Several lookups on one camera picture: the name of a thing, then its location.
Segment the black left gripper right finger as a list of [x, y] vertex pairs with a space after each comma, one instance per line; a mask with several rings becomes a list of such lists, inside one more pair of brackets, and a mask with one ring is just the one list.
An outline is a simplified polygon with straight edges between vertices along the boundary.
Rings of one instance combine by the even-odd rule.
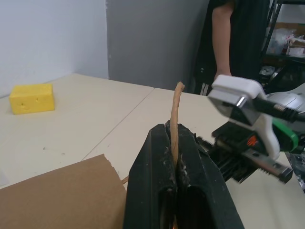
[[187, 127], [178, 134], [178, 229], [244, 229], [219, 168]]

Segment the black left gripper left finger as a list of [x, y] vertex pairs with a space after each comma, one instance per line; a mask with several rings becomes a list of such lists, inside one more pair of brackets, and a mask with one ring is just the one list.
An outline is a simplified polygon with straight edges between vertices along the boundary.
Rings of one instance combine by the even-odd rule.
[[173, 229], [176, 194], [170, 139], [158, 124], [129, 171], [123, 229]]

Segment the yellow block plush toy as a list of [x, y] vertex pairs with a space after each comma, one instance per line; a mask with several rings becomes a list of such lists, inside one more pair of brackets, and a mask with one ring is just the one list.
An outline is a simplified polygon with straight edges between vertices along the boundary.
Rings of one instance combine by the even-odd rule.
[[55, 110], [51, 83], [16, 85], [9, 95], [9, 101], [14, 115]]

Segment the person's hand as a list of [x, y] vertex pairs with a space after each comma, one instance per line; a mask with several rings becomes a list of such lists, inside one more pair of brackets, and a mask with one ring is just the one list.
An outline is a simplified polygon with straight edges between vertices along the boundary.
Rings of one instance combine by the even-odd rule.
[[220, 69], [220, 68], [218, 68], [217, 71], [216, 71], [216, 74], [214, 76], [214, 80], [216, 80], [216, 78], [219, 75], [228, 75], [228, 76], [231, 76], [230, 68], [228, 68], [228, 69]]

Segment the person in black clothes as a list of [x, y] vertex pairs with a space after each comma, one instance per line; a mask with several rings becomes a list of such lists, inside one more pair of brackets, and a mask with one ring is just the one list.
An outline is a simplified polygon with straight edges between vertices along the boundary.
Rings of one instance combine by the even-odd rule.
[[212, 12], [232, 1], [231, 76], [257, 80], [270, 0], [209, 0], [194, 66], [194, 93], [207, 96], [217, 71], [212, 40]]

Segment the white plastic bags on shelf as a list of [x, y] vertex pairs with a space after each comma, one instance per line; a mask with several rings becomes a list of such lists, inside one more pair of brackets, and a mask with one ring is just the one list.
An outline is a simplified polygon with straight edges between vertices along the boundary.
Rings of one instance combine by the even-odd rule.
[[305, 35], [296, 30], [280, 28], [274, 35], [274, 54], [305, 58]]

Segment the black metal shelf rack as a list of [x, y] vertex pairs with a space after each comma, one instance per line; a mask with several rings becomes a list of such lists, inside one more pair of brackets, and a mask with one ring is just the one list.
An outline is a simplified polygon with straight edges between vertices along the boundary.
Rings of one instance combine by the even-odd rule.
[[284, 60], [286, 61], [286, 65], [282, 67], [282, 69], [279, 71], [279, 74], [272, 80], [270, 80], [268, 83], [264, 84], [264, 89], [271, 90], [273, 88], [276, 88], [281, 79], [284, 77], [284, 75], [289, 72], [294, 67], [305, 67], [305, 57], [295, 57], [290, 55], [284, 55], [284, 54], [267, 54], [267, 48], [269, 46], [273, 31], [276, 26], [276, 21], [278, 18], [278, 15], [280, 13], [280, 9], [282, 5], [305, 5], [305, 0], [273, 0], [268, 17], [267, 17], [267, 27], [270, 27], [269, 32], [267, 33], [266, 40], [263, 45], [263, 49], [261, 52], [261, 63], [264, 62], [264, 60], [267, 58], [273, 58], [275, 60]]

